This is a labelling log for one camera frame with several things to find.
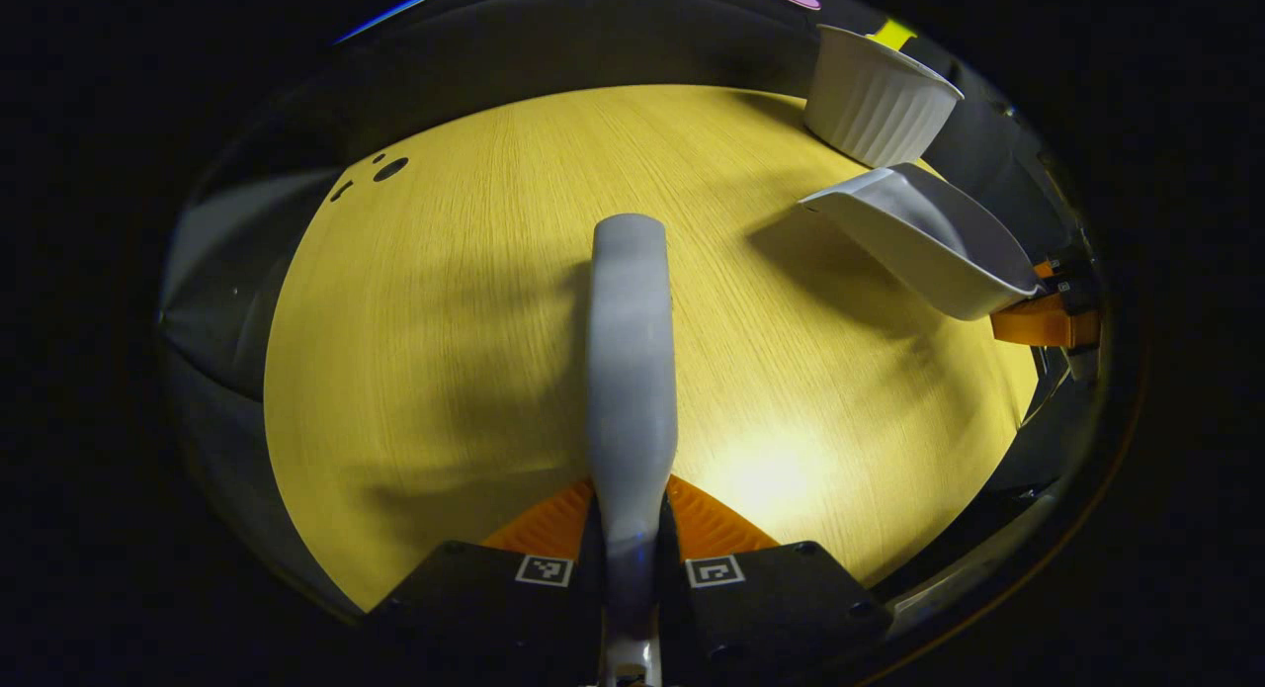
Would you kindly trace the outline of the small grey broom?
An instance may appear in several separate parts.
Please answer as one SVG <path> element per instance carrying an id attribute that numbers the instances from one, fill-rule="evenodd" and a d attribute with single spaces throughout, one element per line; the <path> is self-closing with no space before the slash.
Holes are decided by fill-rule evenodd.
<path id="1" fill-rule="evenodd" d="M 601 687 L 658 684 L 654 569 L 678 421 L 667 232 L 649 215 L 595 226 L 586 342 L 587 461 L 601 515 Z"/>

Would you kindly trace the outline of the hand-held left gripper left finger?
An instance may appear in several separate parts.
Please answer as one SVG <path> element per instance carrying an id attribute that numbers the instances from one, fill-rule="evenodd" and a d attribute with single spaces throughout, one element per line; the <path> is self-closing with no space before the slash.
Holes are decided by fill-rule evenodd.
<path id="1" fill-rule="evenodd" d="M 596 687 L 603 543 L 574 481 L 479 544 L 444 540 L 363 624 L 423 687 Z"/>

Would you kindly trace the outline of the grey dustpan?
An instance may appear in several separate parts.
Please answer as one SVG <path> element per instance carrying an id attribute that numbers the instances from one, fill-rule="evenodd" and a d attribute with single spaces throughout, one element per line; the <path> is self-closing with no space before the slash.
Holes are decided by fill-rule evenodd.
<path id="1" fill-rule="evenodd" d="M 913 163 L 799 199 L 937 311 L 972 321 L 1044 294 L 1023 245 L 966 192 Z"/>

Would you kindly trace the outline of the white ribbed garbage bin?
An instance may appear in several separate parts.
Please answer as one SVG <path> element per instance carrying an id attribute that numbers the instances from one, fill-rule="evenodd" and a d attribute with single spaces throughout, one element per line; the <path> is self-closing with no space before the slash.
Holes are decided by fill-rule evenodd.
<path id="1" fill-rule="evenodd" d="M 916 163 L 966 94 L 872 35 L 818 24 L 805 127 L 872 168 Z"/>

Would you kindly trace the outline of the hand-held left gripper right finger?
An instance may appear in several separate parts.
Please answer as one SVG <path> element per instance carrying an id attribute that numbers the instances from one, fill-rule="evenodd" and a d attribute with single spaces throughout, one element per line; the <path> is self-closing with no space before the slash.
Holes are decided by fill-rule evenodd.
<path id="1" fill-rule="evenodd" d="M 667 683 L 792 683 L 879 644 L 893 616 L 813 540 L 781 543 L 689 481 L 663 501 Z"/>

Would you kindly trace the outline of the wooden desktop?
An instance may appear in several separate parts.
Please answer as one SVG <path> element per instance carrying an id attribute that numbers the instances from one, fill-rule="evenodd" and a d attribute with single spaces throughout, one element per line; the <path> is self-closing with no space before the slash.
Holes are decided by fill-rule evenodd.
<path id="1" fill-rule="evenodd" d="M 803 101 L 702 85 L 555 94 L 395 142 L 338 178 L 264 372 L 280 493 L 362 610 L 586 472 L 595 226 L 667 230 L 674 471 L 867 585 L 977 497 L 1039 385 L 799 199 L 860 172 Z"/>

